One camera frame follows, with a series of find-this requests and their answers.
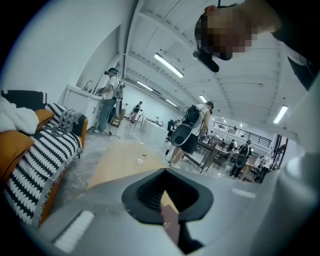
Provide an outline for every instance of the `couch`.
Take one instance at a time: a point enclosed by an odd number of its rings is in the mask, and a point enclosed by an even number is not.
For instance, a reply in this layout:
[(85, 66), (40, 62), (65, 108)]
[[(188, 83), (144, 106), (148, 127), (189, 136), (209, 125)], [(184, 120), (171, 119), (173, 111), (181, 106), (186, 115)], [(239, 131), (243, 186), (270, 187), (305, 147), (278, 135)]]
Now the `couch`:
[(68, 167), (83, 151), (88, 119), (80, 115), (72, 132), (53, 136), (48, 128), (59, 123), (65, 107), (47, 103), (47, 94), (40, 91), (3, 90), (0, 96), (17, 108), (32, 109), (39, 119), (35, 134), (0, 133), (0, 184), (4, 198), (22, 222), (38, 228), (49, 215)]

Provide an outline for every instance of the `sneaker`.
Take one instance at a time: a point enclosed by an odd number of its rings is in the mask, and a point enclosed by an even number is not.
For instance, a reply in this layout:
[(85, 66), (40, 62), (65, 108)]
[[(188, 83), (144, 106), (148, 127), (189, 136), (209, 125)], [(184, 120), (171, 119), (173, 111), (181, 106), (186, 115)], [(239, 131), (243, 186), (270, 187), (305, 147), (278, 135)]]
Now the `sneaker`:
[(169, 166), (174, 169), (181, 169), (177, 163), (171, 163), (171, 164), (169, 164)]
[(103, 134), (103, 132), (99, 131), (98, 129), (95, 129), (93, 132), (96, 134)]

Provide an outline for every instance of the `floor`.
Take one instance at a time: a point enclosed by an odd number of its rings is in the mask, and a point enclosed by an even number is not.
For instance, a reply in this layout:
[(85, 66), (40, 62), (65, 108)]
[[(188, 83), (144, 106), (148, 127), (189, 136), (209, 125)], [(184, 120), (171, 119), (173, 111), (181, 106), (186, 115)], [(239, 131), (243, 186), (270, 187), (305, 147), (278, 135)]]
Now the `floor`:
[[(114, 126), (111, 126), (110, 128), (108, 125), (104, 134), (96, 134), (91, 129), (87, 131), (84, 151), (80, 158), (73, 161), (65, 174), (54, 198), (51, 213), (69, 203), (73, 198), (86, 190), (89, 180), (94, 174), (96, 165), (98, 164), (103, 152), (112, 141), (121, 139), (143, 142), (152, 149), (153, 152), (158, 154), (163, 159), (164, 163), (168, 164), (165, 160), (165, 152), (171, 147), (171, 144), (169, 142), (155, 144), (152, 141), (149, 141), (148, 138), (145, 138), (144, 134), (140, 132), (140, 124), (137, 124), (135, 128), (134, 126), (134, 124), (124, 119), (119, 128)], [(171, 151), (166, 157), (167, 159), (170, 158)], [(199, 153), (195, 152), (193, 154), (196, 158), (202, 159), (202, 156)], [(200, 173), (200, 169), (198, 169), (198, 167), (187, 158), (180, 161), (179, 166), (188, 172)], [(211, 166), (207, 172), (203, 171), (201, 175), (221, 179), (228, 176), (230, 169), (231, 166), (229, 165), (225, 168), (220, 167), (219, 169)]]

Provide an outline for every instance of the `fluorescent light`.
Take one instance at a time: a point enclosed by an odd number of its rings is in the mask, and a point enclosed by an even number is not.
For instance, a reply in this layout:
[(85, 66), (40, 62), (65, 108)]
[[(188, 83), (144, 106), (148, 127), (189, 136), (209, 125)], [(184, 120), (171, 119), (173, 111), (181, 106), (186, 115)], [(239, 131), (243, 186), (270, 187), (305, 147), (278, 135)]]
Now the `fluorescent light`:
[(137, 81), (136, 83), (137, 83), (138, 85), (141, 85), (141, 86), (143, 86), (144, 88), (150, 90), (151, 92), (153, 91), (150, 87), (144, 85), (143, 83), (141, 83), (141, 82), (139, 82), (139, 81)]
[(169, 102), (170, 104), (174, 105), (175, 107), (177, 107), (176, 104), (173, 104), (170, 100), (166, 99), (167, 102)]
[(201, 99), (204, 103), (207, 102), (207, 100), (205, 99), (205, 97), (203, 97), (202, 95), (200, 95), (199, 97), (200, 97), (200, 99)]
[(174, 66), (172, 66), (168, 61), (166, 61), (161, 55), (156, 53), (154, 57), (160, 61), (162, 64), (164, 64), (166, 67), (168, 67), (171, 71), (173, 71), (178, 77), (183, 78), (185, 75), (182, 74), (178, 69), (176, 69)]
[(288, 110), (288, 106), (283, 105), (279, 114), (277, 115), (277, 117), (274, 119), (273, 123), (274, 124), (278, 124), (280, 122), (280, 120), (284, 117), (285, 113)]

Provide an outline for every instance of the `faucet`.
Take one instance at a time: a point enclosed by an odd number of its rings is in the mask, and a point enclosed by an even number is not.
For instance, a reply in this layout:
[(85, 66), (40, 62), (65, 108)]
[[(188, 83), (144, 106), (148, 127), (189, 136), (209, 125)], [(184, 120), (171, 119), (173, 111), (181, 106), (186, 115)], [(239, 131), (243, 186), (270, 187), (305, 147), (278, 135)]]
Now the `faucet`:
[(85, 92), (87, 92), (88, 91), (88, 83), (89, 82), (91, 82), (91, 87), (94, 85), (94, 82), (93, 81), (91, 81), (91, 80), (89, 80), (88, 82), (86, 82), (86, 84), (85, 84), (85, 87), (83, 88), (83, 90), (85, 91)]

